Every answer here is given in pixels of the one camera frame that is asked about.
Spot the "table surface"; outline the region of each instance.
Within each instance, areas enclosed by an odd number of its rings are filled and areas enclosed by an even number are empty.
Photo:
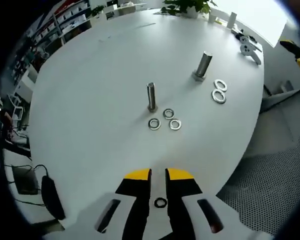
[[[145,10],[97,24],[58,49],[42,66],[32,96],[29,140],[33,164],[44,164],[67,218],[125,174],[152,169],[151,198],[165,192],[164,169],[194,175],[215,195],[229,179],[253,134],[263,95],[262,65],[240,53],[229,29],[202,19]],[[191,73],[204,51],[213,54],[207,78]],[[211,93],[226,82],[227,101]],[[147,83],[156,86],[158,111],[147,110]],[[163,110],[181,120],[169,128]],[[148,121],[158,118],[152,131]]]

